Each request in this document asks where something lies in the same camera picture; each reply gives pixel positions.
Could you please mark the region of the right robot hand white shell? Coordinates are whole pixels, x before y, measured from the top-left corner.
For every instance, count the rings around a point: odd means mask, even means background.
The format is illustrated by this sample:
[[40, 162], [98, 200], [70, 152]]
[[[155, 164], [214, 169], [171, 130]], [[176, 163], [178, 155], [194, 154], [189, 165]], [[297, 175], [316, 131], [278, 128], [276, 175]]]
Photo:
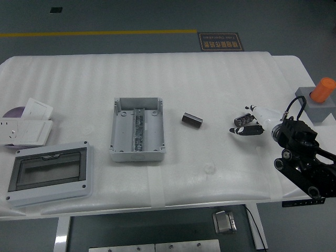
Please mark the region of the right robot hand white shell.
[[274, 135], [280, 128], [282, 115], [280, 112], [251, 105], [246, 107], [250, 112], [234, 119], [235, 127], [229, 131], [242, 136], [261, 135], [264, 132]]

